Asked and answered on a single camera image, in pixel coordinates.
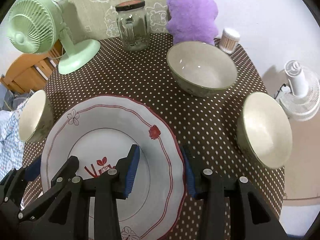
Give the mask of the white red-pattern deep plate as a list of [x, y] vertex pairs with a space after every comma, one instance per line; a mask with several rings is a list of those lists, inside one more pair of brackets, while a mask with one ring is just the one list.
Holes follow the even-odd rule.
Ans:
[[175, 226], [183, 204], [184, 163], [169, 126], [142, 103], [123, 96], [96, 96], [63, 114], [50, 131], [41, 160], [44, 191], [71, 156], [77, 176], [97, 178], [140, 148], [129, 197], [119, 200], [122, 239], [162, 239]]

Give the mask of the beige ceramic bowl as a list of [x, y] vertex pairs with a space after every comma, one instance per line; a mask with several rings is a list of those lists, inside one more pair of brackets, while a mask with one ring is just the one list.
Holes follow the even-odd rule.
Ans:
[[292, 141], [288, 117], [274, 98], [263, 92], [245, 98], [236, 127], [236, 142], [245, 156], [278, 169], [288, 161]]
[[178, 85], [197, 97], [221, 93], [238, 77], [237, 68], [226, 53], [199, 41], [173, 45], [167, 52], [167, 63]]
[[22, 142], [39, 142], [54, 125], [52, 104], [44, 90], [36, 91], [27, 101], [19, 120], [18, 134]]

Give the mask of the brown polka-dot tablecloth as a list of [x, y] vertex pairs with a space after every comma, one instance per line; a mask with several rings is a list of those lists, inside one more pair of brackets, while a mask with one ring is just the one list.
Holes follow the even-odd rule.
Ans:
[[[213, 221], [207, 223], [216, 232], [216, 239], [285, 238], [279, 222], [283, 169], [263, 167], [240, 152], [236, 142], [237, 119], [245, 98], [254, 92], [266, 93], [256, 68], [238, 46], [229, 55], [238, 71], [236, 82], [221, 93], [199, 98], [181, 89], [173, 78], [167, 64], [167, 52], [172, 46], [171, 35], [152, 34], [148, 48], [128, 52], [119, 38], [110, 38], [101, 42], [97, 55], [79, 70], [66, 75], [54, 70], [44, 87], [52, 104], [54, 124], [68, 110], [96, 96], [123, 96], [142, 103], [169, 126], [179, 149], [188, 146], [201, 161], [202, 170], [212, 171], [205, 178], [210, 187], [232, 188], [212, 209]], [[24, 163], [31, 163], [39, 155], [42, 159], [47, 137], [25, 144]], [[73, 203], [81, 186], [107, 178], [109, 171], [91, 179], [78, 176], [78, 184], [69, 183], [57, 202]], [[188, 193], [185, 164], [183, 179], [185, 194], [180, 215], [162, 239], [199, 239], [204, 225], [201, 217], [209, 212], [202, 200]], [[46, 192], [40, 174], [28, 184], [24, 205]]]

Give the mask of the wooden bed headboard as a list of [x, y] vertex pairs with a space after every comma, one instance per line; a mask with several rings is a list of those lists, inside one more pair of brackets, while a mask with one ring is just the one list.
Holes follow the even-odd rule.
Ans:
[[38, 91], [45, 87], [50, 75], [57, 67], [64, 49], [60, 41], [43, 54], [22, 54], [1, 77], [8, 90], [20, 94]]

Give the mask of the beige door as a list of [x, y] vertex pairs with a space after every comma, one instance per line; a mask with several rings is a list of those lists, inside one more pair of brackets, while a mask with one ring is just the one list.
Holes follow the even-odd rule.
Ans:
[[285, 164], [286, 205], [319, 204], [319, 114], [290, 121], [293, 147]]

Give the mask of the white standing fan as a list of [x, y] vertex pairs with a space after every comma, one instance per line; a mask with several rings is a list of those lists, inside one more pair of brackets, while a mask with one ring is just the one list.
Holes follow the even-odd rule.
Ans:
[[274, 99], [287, 116], [296, 121], [308, 121], [319, 110], [319, 80], [316, 74], [296, 60], [284, 66], [287, 83], [277, 91]]

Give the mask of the toothpick container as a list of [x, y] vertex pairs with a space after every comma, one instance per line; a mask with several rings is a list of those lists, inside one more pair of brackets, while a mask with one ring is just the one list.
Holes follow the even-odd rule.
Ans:
[[240, 41], [240, 36], [240, 33], [235, 29], [225, 27], [219, 42], [219, 48], [227, 54], [233, 53]]

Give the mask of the glass jar black lid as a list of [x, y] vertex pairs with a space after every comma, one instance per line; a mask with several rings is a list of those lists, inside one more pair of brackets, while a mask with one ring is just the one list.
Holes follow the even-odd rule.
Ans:
[[115, 6], [117, 26], [125, 51], [140, 51], [149, 46], [150, 33], [144, 0], [131, 0]]

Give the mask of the green desk fan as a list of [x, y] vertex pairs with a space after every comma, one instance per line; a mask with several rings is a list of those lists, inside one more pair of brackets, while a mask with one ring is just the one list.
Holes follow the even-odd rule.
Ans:
[[60, 41], [65, 53], [58, 71], [71, 74], [87, 64], [99, 51], [100, 42], [87, 39], [74, 44], [63, 19], [68, 0], [17, 0], [8, 12], [7, 36], [11, 44], [26, 54], [50, 51]]

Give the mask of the purple plush toy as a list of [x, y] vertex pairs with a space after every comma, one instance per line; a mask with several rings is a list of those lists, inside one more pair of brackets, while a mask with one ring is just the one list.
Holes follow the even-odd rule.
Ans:
[[214, 44], [219, 30], [215, 19], [219, 13], [214, 0], [167, 0], [170, 19], [166, 29], [173, 44], [200, 41]]

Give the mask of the green patterned wall mat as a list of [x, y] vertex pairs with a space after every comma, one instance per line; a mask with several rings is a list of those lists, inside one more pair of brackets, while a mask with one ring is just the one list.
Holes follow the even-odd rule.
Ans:
[[[130, 0], [68, 0], [63, 13], [74, 42], [89, 38], [103, 40], [119, 35], [115, 6]], [[167, 0], [144, 0], [149, 30], [153, 33], [166, 32]]]

